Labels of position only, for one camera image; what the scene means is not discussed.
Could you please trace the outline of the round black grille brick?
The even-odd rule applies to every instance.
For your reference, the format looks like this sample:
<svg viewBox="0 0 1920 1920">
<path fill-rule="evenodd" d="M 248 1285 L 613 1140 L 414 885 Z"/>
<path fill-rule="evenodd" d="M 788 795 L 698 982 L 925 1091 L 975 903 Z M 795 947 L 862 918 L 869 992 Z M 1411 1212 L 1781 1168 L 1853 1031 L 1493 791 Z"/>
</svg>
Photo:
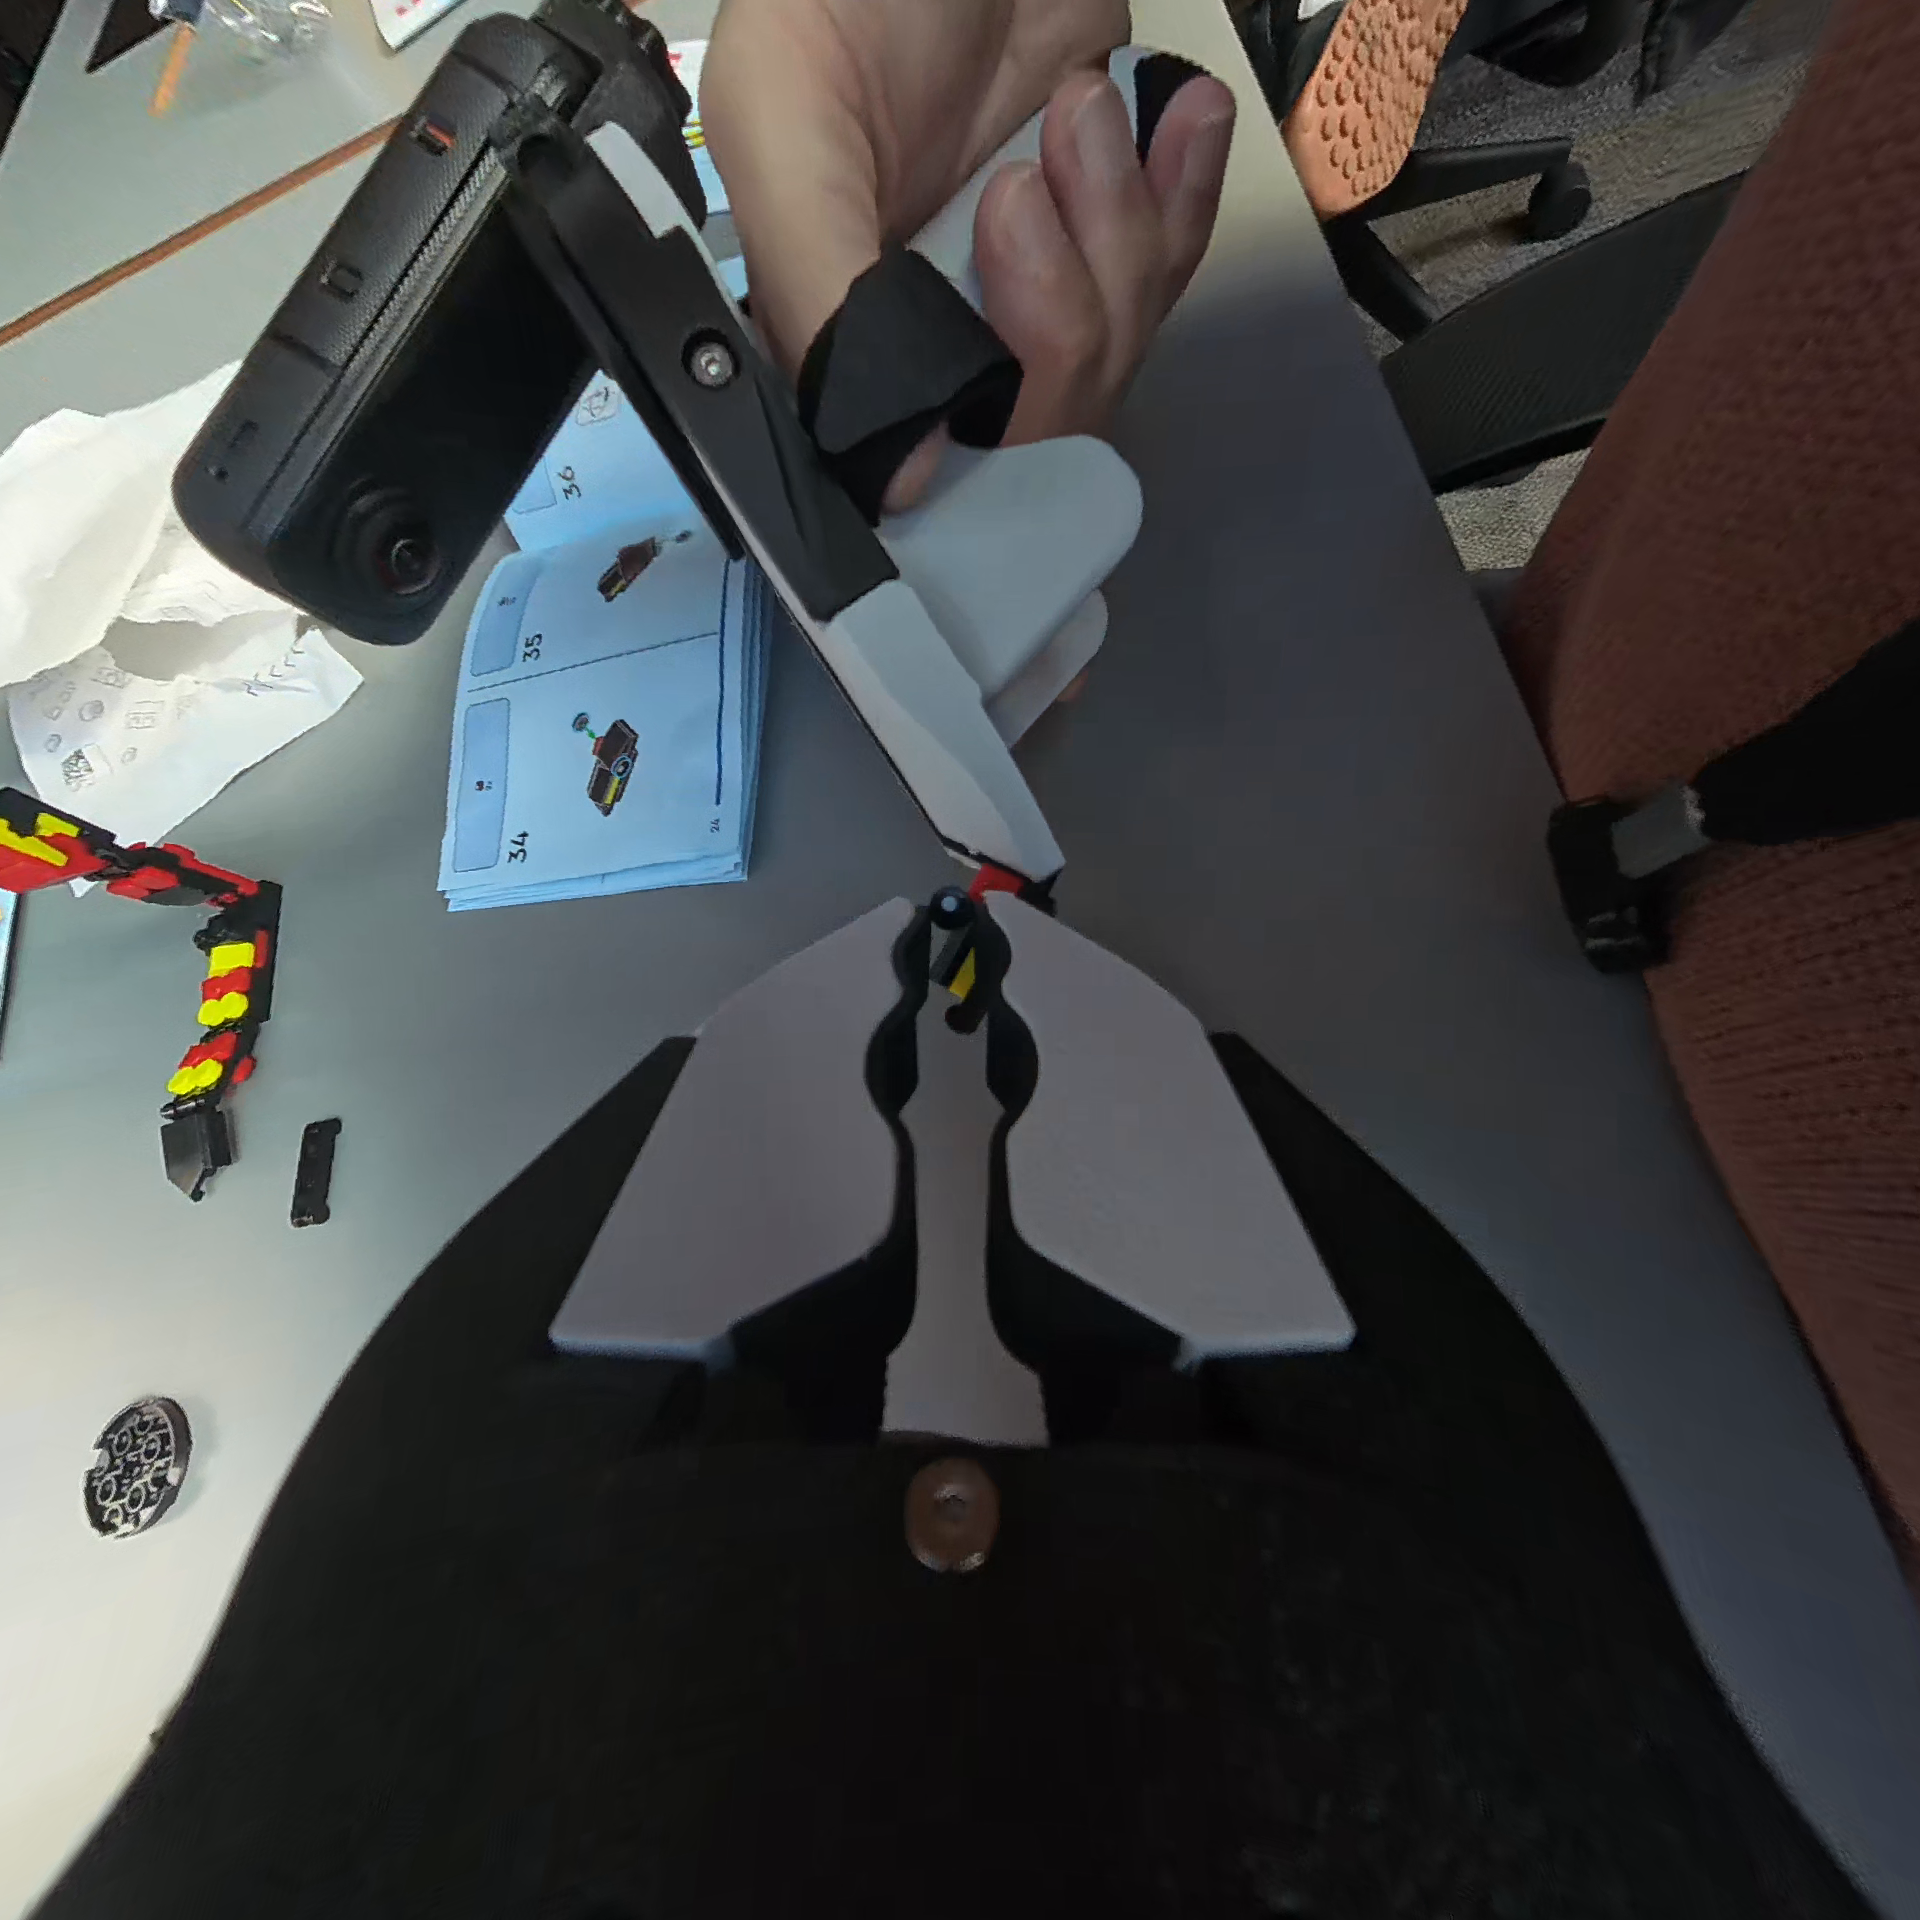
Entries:
<svg viewBox="0 0 1920 1920">
<path fill-rule="evenodd" d="M 126 1540 L 155 1527 L 178 1501 L 192 1429 L 175 1399 L 149 1396 L 116 1411 L 94 1440 L 82 1475 L 82 1513 L 94 1534 Z"/>
</svg>

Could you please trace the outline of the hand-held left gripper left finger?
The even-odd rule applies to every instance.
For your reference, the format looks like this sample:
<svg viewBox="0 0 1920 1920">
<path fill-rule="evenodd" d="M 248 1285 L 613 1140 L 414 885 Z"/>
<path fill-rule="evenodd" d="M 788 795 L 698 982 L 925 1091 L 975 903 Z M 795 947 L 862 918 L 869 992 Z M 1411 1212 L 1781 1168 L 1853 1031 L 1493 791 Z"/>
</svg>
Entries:
<svg viewBox="0 0 1920 1920">
<path fill-rule="evenodd" d="M 891 897 L 715 1008 L 548 1325 L 559 1353 L 714 1365 L 818 1285 L 915 1270 L 919 951 Z"/>
</svg>

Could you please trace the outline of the blue instruction booklet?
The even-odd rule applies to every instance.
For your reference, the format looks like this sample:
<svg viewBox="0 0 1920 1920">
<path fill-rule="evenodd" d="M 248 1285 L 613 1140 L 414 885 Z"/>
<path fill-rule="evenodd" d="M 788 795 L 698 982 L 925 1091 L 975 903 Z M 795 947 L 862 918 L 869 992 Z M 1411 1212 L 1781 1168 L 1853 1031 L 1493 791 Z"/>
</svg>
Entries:
<svg viewBox="0 0 1920 1920">
<path fill-rule="evenodd" d="M 454 683 L 451 912 L 746 879 L 780 606 L 595 372 L 504 511 Z"/>
</svg>

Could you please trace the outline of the clear plastic bag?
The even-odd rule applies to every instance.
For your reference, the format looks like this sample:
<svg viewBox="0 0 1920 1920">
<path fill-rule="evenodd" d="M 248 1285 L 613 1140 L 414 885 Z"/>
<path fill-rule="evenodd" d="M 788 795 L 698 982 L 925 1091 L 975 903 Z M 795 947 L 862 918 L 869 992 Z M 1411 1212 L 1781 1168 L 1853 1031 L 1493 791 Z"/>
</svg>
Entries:
<svg viewBox="0 0 1920 1920">
<path fill-rule="evenodd" d="M 259 63 L 290 63 L 331 36 L 325 1 L 196 1 L 195 31 Z"/>
</svg>

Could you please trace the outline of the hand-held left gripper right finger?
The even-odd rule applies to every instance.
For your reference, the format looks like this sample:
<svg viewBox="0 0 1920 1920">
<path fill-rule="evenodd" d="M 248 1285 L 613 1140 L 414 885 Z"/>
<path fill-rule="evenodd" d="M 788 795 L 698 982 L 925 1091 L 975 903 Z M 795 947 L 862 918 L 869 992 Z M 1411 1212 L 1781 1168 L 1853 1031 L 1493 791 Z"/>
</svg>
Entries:
<svg viewBox="0 0 1920 1920">
<path fill-rule="evenodd" d="M 987 901 L 1038 1083 L 1014 1099 L 1016 1240 L 1172 1334 L 1179 1363 L 1336 1353 L 1355 1325 L 1199 1020 L 1024 901 Z"/>
</svg>

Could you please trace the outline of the person's right hand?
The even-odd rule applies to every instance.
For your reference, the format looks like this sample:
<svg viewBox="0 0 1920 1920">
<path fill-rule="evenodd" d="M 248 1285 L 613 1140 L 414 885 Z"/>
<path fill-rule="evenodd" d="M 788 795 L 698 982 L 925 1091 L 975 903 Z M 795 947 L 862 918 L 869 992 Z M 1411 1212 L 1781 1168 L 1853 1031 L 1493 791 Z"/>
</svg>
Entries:
<svg viewBox="0 0 1920 1920">
<path fill-rule="evenodd" d="M 1208 246 L 1236 124 L 1203 72 L 1140 158 L 1110 81 L 1132 36 L 1109 1 L 723 4 L 701 118 L 782 372 L 1039 113 L 1039 158 L 998 169 L 973 222 L 982 316 L 1024 372 L 1004 441 L 1106 436 Z"/>
</svg>

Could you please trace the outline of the red yellow black brick assembly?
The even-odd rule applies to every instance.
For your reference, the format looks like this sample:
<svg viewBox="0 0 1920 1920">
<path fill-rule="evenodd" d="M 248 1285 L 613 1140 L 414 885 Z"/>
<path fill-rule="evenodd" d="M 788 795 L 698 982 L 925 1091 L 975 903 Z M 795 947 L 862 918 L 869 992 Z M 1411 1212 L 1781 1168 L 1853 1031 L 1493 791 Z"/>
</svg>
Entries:
<svg viewBox="0 0 1920 1920">
<path fill-rule="evenodd" d="M 21 789 L 3 791 L 3 886 L 29 895 L 94 881 L 143 904 L 205 909 L 195 947 L 205 957 L 198 1038 L 166 1079 L 164 1120 L 220 1112 L 255 1068 L 255 1035 L 271 1016 L 282 889 L 207 863 L 178 843 L 122 843 L 106 827 Z"/>
</svg>

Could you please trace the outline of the red yellow black brick piece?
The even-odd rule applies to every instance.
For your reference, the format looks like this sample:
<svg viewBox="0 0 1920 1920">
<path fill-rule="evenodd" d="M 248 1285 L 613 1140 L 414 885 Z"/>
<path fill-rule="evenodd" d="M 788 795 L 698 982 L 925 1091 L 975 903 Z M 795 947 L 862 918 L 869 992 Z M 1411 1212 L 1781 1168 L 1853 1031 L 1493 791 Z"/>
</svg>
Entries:
<svg viewBox="0 0 1920 1920">
<path fill-rule="evenodd" d="M 944 1020 L 956 1035 L 973 1035 L 998 1004 L 1000 980 L 1013 949 L 997 924 L 997 904 L 1022 901 L 1054 917 L 1054 878 L 1029 879 L 990 861 L 980 863 L 967 889 L 975 903 L 975 920 L 967 929 L 944 933 L 944 949 L 928 969 L 928 980 L 948 995 Z"/>
</svg>

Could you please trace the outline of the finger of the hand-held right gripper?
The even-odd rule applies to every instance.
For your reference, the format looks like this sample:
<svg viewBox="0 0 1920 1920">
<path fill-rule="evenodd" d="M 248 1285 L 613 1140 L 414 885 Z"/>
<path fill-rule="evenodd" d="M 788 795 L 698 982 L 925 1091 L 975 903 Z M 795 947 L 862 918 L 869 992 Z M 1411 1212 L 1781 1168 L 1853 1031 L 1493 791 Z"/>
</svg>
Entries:
<svg viewBox="0 0 1920 1920">
<path fill-rule="evenodd" d="M 944 851 L 1048 897 L 1064 854 L 922 598 L 872 587 L 818 624 L 818 656 Z"/>
</svg>

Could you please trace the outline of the crumpled white tissue paper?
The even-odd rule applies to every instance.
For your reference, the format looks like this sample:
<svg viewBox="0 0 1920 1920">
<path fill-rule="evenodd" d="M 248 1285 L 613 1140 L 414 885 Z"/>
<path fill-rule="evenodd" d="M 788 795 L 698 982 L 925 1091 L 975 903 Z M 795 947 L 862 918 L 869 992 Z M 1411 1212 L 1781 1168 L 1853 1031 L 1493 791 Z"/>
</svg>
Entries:
<svg viewBox="0 0 1920 1920">
<path fill-rule="evenodd" d="M 3 455 L 3 683 L 32 680 L 119 621 L 218 630 L 290 615 L 195 540 L 173 476 L 237 364 L 110 415 L 61 409 Z"/>
</svg>

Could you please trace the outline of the grey desk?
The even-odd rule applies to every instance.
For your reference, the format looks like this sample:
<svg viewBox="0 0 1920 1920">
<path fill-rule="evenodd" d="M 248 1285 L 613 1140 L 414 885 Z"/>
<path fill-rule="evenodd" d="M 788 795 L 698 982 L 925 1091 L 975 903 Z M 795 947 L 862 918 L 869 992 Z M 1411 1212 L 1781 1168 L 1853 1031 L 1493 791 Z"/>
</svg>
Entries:
<svg viewBox="0 0 1920 1920">
<path fill-rule="evenodd" d="M 1506 1292 L 1615 1455 L 1766 1759 L 1915 1916 L 1915 1611 L 1640 989 L 1578 957 L 1547 758 L 1220 4 L 1140 40 L 1239 93 L 1207 261 L 1119 415 L 1143 532 L 1091 691 L 1022 747 L 1063 918 L 1253 1043 Z M 184 913 L 22 912 L 4 1024 L 4 1916 L 152 1753 L 333 1387 L 427 1260 L 660 1039 L 948 873 L 806 647 L 775 640 L 751 876 L 451 913 L 464 592 L 184 843 L 285 886 L 237 1163 L 164 1181 Z M 340 1117 L 330 1222 L 290 1224 Z M 92 1532 L 128 1403 L 182 1406 L 173 1509 Z"/>
</svg>

